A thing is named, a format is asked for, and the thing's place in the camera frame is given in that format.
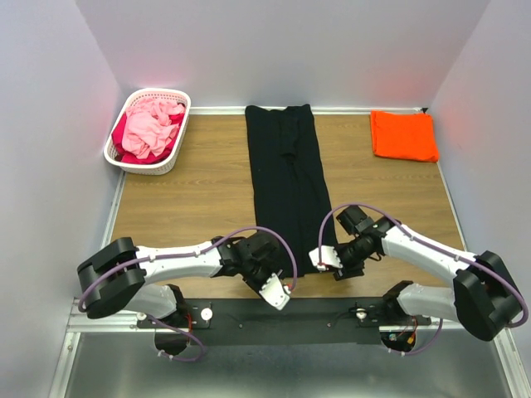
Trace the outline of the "black t shirt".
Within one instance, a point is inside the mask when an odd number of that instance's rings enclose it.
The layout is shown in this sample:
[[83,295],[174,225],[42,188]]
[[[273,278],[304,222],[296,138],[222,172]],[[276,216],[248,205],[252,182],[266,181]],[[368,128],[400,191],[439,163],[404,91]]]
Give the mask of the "black t shirt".
[[311,108],[249,105],[245,118],[256,224],[285,239],[299,277],[313,274],[309,252],[331,202]]

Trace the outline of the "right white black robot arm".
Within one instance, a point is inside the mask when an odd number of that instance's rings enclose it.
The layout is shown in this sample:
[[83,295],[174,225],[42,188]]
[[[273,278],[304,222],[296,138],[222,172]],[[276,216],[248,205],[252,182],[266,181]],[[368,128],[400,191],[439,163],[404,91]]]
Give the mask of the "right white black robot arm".
[[366,260],[386,256],[425,270],[442,282],[433,288],[401,282],[388,291],[382,316],[390,324],[410,316],[441,318],[459,323],[481,341],[493,340],[504,328],[526,323],[529,309],[504,261],[494,252],[480,255],[429,239],[382,213],[374,220],[365,205],[348,204],[336,219],[353,237],[349,243],[318,251],[337,280],[363,275]]

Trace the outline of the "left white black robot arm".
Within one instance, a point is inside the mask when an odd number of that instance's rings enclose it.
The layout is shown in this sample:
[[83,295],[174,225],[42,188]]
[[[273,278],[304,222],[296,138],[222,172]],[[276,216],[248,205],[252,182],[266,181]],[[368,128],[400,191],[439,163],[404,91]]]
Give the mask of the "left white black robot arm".
[[268,231],[243,237],[235,232],[195,246],[150,248],[129,237],[114,240],[77,268],[78,303],[90,319],[122,310],[154,316],[173,328],[183,320],[185,302],[170,279],[241,276],[271,307],[281,310],[290,291],[280,278],[280,239]]

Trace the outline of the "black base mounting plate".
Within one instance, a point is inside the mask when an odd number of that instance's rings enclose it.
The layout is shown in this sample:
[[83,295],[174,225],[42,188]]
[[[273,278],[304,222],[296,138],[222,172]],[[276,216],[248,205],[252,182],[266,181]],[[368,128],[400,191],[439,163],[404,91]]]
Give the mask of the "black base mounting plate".
[[189,299],[174,327],[192,327],[208,347],[357,343],[378,345],[380,329],[428,326],[429,318],[394,312],[382,298],[293,298],[281,311],[253,298]]

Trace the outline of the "folded orange t shirt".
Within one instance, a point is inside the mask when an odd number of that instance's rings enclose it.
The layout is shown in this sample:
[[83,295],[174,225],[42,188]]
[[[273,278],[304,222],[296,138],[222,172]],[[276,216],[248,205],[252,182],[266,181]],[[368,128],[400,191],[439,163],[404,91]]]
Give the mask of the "folded orange t shirt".
[[372,110],[373,154],[380,158],[437,163],[439,151],[429,114],[392,114]]

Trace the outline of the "white plastic laundry basket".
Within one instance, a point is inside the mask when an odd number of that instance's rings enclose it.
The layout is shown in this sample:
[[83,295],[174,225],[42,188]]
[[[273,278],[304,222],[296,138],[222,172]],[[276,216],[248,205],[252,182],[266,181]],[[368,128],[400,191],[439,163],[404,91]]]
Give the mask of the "white plastic laundry basket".
[[141,175],[172,170],[188,125],[191,99],[180,90],[141,89],[125,101],[107,139],[112,165]]

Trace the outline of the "light pink t shirt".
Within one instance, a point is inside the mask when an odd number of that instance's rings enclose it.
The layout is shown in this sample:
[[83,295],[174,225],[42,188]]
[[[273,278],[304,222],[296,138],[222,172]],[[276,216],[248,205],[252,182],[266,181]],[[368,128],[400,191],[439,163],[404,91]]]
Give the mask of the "light pink t shirt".
[[173,149],[186,113],[186,106],[174,99],[143,97],[125,110],[120,140],[127,163],[156,163]]

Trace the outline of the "magenta t shirt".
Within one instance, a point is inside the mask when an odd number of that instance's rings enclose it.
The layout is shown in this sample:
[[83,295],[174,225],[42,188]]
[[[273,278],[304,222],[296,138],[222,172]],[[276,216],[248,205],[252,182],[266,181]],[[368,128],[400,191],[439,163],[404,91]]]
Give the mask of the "magenta t shirt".
[[169,157],[177,141],[184,114],[163,115],[159,119],[149,112],[123,114],[111,139],[122,163],[150,165]]

